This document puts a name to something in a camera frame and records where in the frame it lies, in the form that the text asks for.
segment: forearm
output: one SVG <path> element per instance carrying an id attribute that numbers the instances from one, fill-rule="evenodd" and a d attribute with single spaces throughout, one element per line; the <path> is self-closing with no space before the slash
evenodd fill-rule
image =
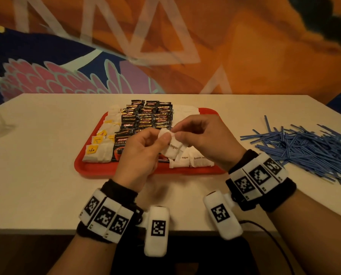
<path id="1" fill-rule="evenodd" d="M 75 235 L 48 275 L 108 275 L 116 246 Z"/>
<path id="2" fill-rule="evenodd" d="M 341 216 L 296 192 L 269 218 L 308 274 L 341 274 Z"/>

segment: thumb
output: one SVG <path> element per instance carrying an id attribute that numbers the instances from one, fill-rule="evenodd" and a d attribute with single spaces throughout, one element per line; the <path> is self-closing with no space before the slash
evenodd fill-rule
<path id="1" fill-rule="evenodd" d="M 181 142 L 182 144 L 188 145 L 188 147 L 195 146 L 197 147 L 200 141 L 201 135 L 194 134 L 191 132 L 180 131 L 175 134 L 176 140 Z"/>
<path id="2" fill-rule="evenodd" d="M 172 134 L 170 133 L 164 133 L 162 136 L 160 136 L 148 149 L 150 149 L 152 152 L 160 153 L 164 148 L 166 148 L 170 141 L 172 139 Z"/>

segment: black cable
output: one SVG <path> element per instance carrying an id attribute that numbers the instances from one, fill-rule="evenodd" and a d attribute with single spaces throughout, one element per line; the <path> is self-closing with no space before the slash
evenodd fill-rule
<path id="1" fill-rule="evenodd" d="M 255 223 L 255 222 L 249 221 L 249 220 L 241 220 L 241 221 L 239 221 L 239 223 L 240 223 L 240 224 L 251 223 L 251 224 L 253 224 L 253 225 L 255 225 L 255 226 L 261 228 L 262 230 L 264 230 L 264 232 L 265 232 L 266 234 L 268 234 L 268 236 L 269 236 L 269 237 L 273 240 L 273 242 L 276 244 L 276 246 L 277 246 L 278 249 L 280 250 L 281 254 L 283 254 L 283 256 L 284 256 L 284 258 L 285 258 L 285 260 L 286 260 L 286 263 L 287 263 L 287 265 L 288 265 L 289 268 L 290 268 L 291 274 L 292 274 L 292 275 L 295 275 L 294 269 L 292 268 L 292 265 L 291 265 L 291 263 L 290 263 L 290 261 L 289 261 L 289 258 L 288 258 L 287 255 L 285 254 L 285 252 L 284 252 L 283 248 L 281 247 L 281 245 L 277 242 L 277 240 L 272 236 L 272 234 L 271 234 L 268 230 L 266 230 L 266 229 L 265 229 L 264 227 L 262 227 L 260 224 L 257 224 L 257 223 Z"/>

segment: right hand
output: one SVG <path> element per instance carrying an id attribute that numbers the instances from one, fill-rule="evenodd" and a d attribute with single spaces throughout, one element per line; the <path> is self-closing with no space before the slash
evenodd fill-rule
<path id="1" fill-rule="evenodd" d="M 194 146 L 207 159 L 229 171 L 247 151 L 217 115 L 191 115 L 171 130 L 176 140 Z"/>

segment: hand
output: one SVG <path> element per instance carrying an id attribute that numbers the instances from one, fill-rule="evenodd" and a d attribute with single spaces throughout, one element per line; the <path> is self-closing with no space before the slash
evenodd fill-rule
<path id="1" fill-rule="evenodd" d="M 171 130 L 176 139 L 194 146 L 207 159 L 229 171 L 247 151 L 217 115 L 191 115 Z"/>
<path id="2" fill-rule="evenodd" d="M 158 167 L 159 152 L 169 145 L 172 136 L 146 128 L 127 139 L 113 180 L 133 191 L 140 192 L 146 178 Z"/>

